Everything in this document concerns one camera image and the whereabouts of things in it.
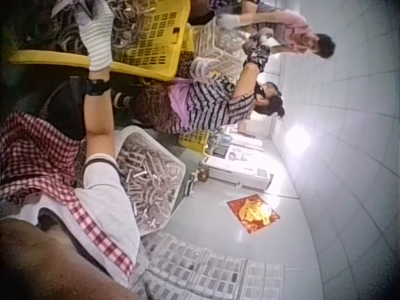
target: checkered shirt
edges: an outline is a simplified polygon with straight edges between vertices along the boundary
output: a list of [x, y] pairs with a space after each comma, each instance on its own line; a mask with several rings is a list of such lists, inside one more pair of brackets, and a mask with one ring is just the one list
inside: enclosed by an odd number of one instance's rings
[[11, 114], [2, 125], [1, 199], [23, 203], [41, 191], [65, 205], [97, 248], [127, 277], [133, 262], [93, 221], [75, 195], [74, 163], [81, 142], [62, 135], [46, 121]]

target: yellow plastic crate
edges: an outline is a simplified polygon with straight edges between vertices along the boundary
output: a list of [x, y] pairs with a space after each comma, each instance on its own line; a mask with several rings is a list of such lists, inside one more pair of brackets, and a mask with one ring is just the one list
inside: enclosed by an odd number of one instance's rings
[[202, 130], [193, 133], [182, 133], [179, 136], [178, 143], [185, 148], [205, 155], [208, 134], [208, 130]]
[[190, 25], [185, 30], [181, 50], [194, 52], [194, 29]]
[[[111, 70], [147, 78], [169, 81], [178, 68], [190, 0], [150, 0], [156, 9], [146, 15], [144, 36], [136, 45], [120, 56], [122, 62], [113, 62]], [[16, 51], [11, 61], [17, 64], [55, 64], [85, 68], [87, 56], [38, 50]]]

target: white plastic crate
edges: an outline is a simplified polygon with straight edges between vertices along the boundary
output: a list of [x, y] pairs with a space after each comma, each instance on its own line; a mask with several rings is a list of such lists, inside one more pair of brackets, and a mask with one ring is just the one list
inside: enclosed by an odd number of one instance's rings
[[249, 36], [243, 31], [219, 27], [214, 18], [196, 31], [196, 54], [203, 58], [218, 59], [219, 64], [212, 71], [235, 78], [243, 69], [246, 55], [242, 44]]
[[238, 259], [196, 247], [163, 232], [142, 237], [151, 259], [132, 288], [155, 299], [281, 300], [283, 265]]
[[210, 252], [207, 264], [199, 270], [194, 292], [211, 299], [237, 299], [245, 259]]
[[283, 265], [247, 262], [242, 300], [280, 300], [283, 288]]

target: bag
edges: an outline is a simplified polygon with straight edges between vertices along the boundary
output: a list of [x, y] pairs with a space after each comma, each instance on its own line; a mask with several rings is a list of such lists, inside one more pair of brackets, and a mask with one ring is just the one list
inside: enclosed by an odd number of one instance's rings
[[50, 95], [39, 117], [65, 136], [81, 141], [86, 135], [83, 114], [85, 93], [85, 80], [82, 77], [71, 76]]

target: white plastic basket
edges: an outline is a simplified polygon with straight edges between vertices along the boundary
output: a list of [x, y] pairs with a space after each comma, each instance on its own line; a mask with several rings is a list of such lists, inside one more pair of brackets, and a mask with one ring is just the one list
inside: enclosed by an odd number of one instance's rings
[[114, 136], [121, 183], [141, 236], [162, 229], [171, 217], [186, 166], [141, 128], [128, 126]]
[[196, 31], [196, 54], [218, 59], [219, 64], [212, 70], [235, 78], [242, 71], [246, 59], [242, 44], [249, 36], [247, 32], [219, 27], [214, 18]]

